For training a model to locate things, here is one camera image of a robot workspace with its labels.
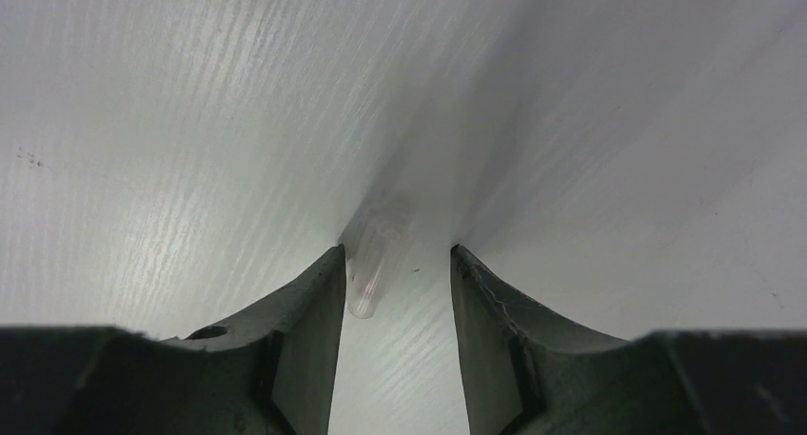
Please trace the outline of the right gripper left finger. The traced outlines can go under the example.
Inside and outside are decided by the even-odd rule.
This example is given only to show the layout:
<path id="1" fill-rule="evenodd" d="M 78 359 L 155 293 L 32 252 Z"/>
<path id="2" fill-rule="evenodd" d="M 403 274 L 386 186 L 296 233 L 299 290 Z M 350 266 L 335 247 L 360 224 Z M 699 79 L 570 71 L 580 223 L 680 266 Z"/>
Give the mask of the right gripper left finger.
<path id="1" fill-rule="evenodd" d="M 325 434 L 345 297 L 332 247 L 290 283 L 185 339 L 5 326 L 5 434 Z"/>

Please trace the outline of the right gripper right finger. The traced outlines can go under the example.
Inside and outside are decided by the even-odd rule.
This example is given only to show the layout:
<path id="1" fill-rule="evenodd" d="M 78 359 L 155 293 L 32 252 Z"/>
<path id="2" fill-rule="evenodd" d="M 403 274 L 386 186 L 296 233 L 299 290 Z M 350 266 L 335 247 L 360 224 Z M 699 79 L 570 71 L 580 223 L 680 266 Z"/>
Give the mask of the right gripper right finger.
<path id="1" fill-rule="evenodd" d="M 450 252 L 463 394 L 474 434 L 802 434 L 806 334 L 657 330 L 622 340 Z"/>

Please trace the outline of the clear pen cap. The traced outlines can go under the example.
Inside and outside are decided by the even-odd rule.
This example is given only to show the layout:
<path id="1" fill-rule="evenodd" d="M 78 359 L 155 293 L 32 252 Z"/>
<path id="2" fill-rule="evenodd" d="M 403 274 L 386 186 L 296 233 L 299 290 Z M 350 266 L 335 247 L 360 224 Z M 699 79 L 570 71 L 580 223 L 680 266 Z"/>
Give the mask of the clear pen cap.
<path id="1" fill-rule="evenodd" d="M 401 197 L 369 208 L 362 218 L 348 261 L 347 307 L 353 316 L 375 314 L 394 281 L 410 223 L 411 205 Z"/>

